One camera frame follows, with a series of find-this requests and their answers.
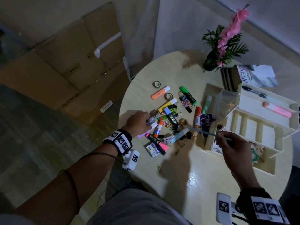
desk organizer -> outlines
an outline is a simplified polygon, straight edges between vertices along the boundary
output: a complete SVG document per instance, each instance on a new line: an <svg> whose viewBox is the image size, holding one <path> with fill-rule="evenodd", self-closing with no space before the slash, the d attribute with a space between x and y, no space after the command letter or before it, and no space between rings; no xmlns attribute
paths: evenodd
<svg viewBox="0 0 300 225"><path fill-rule="evenodd" d="M252 90L263 93L266 98L244 90L242 86L248 86ZM276 155L284 151L283 139L299 131L298 103L247 83L241 83L237 92L235 98L231 98L231 102L222 107L222 112L214 111L217 112L218 120L212 122L209 132L215 134L220 124L225 127L226 131L234 132L245 140L264 147L264 162L254 163L253 167L274 175ZM277 114L263 107L263 102L280 106L289 111L292 116L288 118ZM220 118L218 115L220 113L227 115ZM214 141L214 136L208 136L205 150L222 156L221 150L216 148Z"/></svg>

potted plant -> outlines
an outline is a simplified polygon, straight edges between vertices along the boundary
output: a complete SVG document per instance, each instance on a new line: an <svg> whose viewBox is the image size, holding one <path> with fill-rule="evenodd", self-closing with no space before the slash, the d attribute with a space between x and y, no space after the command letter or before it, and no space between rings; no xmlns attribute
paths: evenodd
<svg viewBox="0 0 300 225"><path fill-rule="evenodd" d="M217 67L219 69L224 64L232 62L235 56L240 57L240 54L249 51L246 44L240 43L242 34L239 33L241 23L249 16L249 11L246 9L248 6L249 4L232 16L232 23L228 27L218 25L216 31L208 30L208 33L203 35L202 41L212 47L203 64L205 70L212 71Z"/></svg>

orange highlighter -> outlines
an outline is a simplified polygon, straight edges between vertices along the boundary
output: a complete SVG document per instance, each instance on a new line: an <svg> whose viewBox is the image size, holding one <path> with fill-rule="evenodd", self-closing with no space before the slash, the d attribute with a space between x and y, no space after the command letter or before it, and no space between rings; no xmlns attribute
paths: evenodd
<svg viewBox="0 0 300 225"><path fill-rule="evenodd" d="M169 86L165 86L164 88L162 88L161 90L159 90L158 92L154 93L151 98L154 100L158 97L160 97L161 95L165 94L168 90L170 90Z"/></svg>
<svg viewBox="0 0 300 225"><path fill-rule="evenodd" d="M200 116L201 116L201 107L196 106L195 111L195 129L200 129Z"/></svg>

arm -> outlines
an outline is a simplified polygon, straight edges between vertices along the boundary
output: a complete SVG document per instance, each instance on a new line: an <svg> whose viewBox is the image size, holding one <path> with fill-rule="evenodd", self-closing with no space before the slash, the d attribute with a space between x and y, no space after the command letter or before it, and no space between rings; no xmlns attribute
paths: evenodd
<svg viewBox="0 0 300 225"><path fill-rule="evenodd" d="M131 116L122 128L132 137L148 131L147 112L139 111ZM115 157L118 150L112 144L103 144L93 152L104 152ZM115 159L106 155L91 155L71 166L68 171L73 177L80 207L88 200L100 185ZM76 191L70 178L63 172L36 195L23 203L15 214L26 217L36 224L70 224L78 210Z"/></svg>
<svg viewBox="0 0 300 225"><path fill-rule="evenodd" d="M233 141L228 144L224 137L231 138ZM251 144L235 133L225 131L217 132L217 144L222 148L224 160L241 189L236 203L249 223L255 225L280 224L258 219L256 216L251 197L271 197L261 188L255 177L252 168Z"/></svg>

purple package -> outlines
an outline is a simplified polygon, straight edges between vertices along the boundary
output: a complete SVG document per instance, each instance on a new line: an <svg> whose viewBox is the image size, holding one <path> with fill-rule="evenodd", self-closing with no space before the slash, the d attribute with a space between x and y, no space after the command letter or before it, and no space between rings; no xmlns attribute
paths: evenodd
<svg viewBox="0 0 300 225"><path fill-rule="evenodd" d="M151 124L152 129L154 129L154 128L157 127L157 126L158 126L158 123L157 123L157 122L154 122L154 123ZM147 132L145 132L145 133L143 133L143 134L137 135L137 138L141 138L141 137L145 136L146 133L150 132L152 129L150 129L149 131L147 131Z"/></svg>
<svg viewBox="0 0 300 225"><path fill-rule="evenodd" d="M216 121L216 118L212 114L204 114L204 115L202 114L200 116L200 125L201 125L200 129L205 132L209 132L210 124L213 121ZM201 133L201 134L203 134L203 136L207 138L207 134L205 133Z"/></svg>

